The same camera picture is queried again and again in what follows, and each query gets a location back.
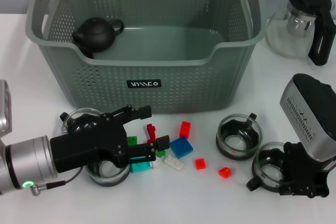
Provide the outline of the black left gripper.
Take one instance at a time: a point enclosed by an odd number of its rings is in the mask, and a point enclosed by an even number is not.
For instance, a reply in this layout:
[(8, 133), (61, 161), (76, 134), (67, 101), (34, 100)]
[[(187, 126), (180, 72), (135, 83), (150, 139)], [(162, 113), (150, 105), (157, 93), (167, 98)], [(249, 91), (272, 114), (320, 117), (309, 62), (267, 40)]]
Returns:
[(154, 142), (128, 145), (124, 124), (152, 116), (150, 105), (135, 109), (124, 106), (99, 116), (97, 125), (50, 139), (52, 158), (58, 173), (95, 162), (110, 161), (118, 168), (156, 160), (156, 152), (170, 147), (168, 135)]

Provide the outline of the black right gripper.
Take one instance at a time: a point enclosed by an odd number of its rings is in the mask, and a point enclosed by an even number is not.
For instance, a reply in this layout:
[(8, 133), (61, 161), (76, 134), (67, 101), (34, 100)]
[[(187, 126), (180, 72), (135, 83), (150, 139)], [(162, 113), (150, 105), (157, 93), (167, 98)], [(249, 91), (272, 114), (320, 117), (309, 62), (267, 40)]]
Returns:
[(279, 195), (316, 196), (325, 198), (329, 195), (327, 176), (331, 168), (326, 168), (335, 161), (332, 157), (320, 162), (312, 158), (301, 143), (284, 144), (283, 182), (278, 188)]

